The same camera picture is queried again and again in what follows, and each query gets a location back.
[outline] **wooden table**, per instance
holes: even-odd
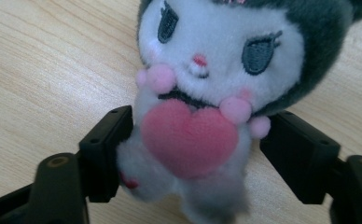
[[[109,110],[131,105],[142,67],[138,0],[0,0],[0,196],[34,179],[46,157],[77,143]],[[290,110],[362,154],[362,22],[327,79]],[[238,223],[329,223],[328,207],[303,205],[254,144],[247,167],[250,214]],[[145,204],[118,192],[89,204],[91,223],[188,223],[170,196]]]

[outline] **kuromi plush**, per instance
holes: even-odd
[[[316,86],[360,19],[357,0],[142,0],[124,188],[147,202],[177,194],[194,223],[234,222],[265,116]]]

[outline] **plush head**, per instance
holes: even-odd
[[[311,91],[335,62],[353,7],[343,1],[143,0],[138,43],[189,98],[240,96],[269,115]]]

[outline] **white plush face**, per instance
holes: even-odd
[[[167,25],[160,28],[161,21]],[[304,56],[303,38],[284,9],[212,0],[153,0],[139,47],[148,66],[169,64],[178,88],[192,98],[219,105],[240,96],[254,112],[299,81]]]

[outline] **mouth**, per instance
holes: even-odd
[[[185,66],[186,70],[194,77],[205,79],[210,76],[208,68],[206,66],[198,66],[195,63],[191,63]]]
[[[174,87],[168,93],[159,95],[158,99],[160,99],[160,100],[170,100],[170,99],[180,100],[187,105],[196,107],[196,109],[202,109],[205,107],[217,108],[217,106],[212,105],[208,102],[205,102],[204,100],[192,98],[191,96],[187,95],[185,92],[178,89],[178,87]]]

